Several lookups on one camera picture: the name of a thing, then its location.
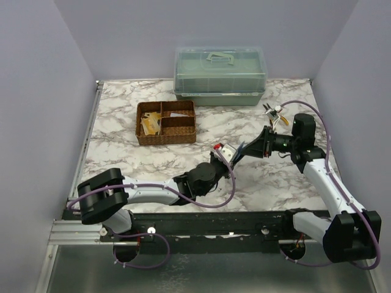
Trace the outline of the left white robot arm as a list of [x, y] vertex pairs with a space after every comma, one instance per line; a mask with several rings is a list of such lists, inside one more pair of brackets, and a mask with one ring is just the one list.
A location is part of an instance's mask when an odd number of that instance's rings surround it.
[[235, 193], [235, 177], [229, 160], [211, 153], [210, 161], [166, 181], [149, 182], [123, 176], [119, 168], [111, 168], [78, 186], [78, 198], [68, 209], [79, 204], [82, 224], [101, 223], [122, 241], [135, 235], [133, 215], [123, 209], [127, 204], [158, 203], [167, 206], [183, 206], [189, 203], [204, 208], [220, 208], [233, 196], [216, 205], [201, 204], [197, 197], [205, 196], [218, 185], [221, 178], [231, 178]]

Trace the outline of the black leather card holder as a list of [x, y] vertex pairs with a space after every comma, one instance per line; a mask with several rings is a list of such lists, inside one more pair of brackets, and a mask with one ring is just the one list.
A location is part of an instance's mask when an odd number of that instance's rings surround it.
[[241, 152], [242, 152], [242, 149], [244, 148], [244, 146], [245, 146], [245, 141], [241, 142], [239, 147], [236, 149], [236, 154], [232, 160], [232, 167], [234, 165], [236, 165], [243, 158], [243, 156], [241, 155]]

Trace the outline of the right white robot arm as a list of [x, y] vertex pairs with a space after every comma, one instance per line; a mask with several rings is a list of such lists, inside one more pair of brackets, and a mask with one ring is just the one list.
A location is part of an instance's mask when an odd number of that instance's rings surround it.
[[315, 145], [316, 123], [309, 114], [294, 116], [291, 135], [276, 133], [265, 126], [261, 134], [247, 144], [242, 156], [270, 157], [273, 152], [288, 153], [293, 164], [312, 183], [327, 207], [331, 221], [306, 209], [287, 212], [281, 232], [288, 239], [305, 234], [323, 246], [333, 262], [364, 259], [379, 261], [381, 217], [357, 202], [327, 164], [326, 153]]

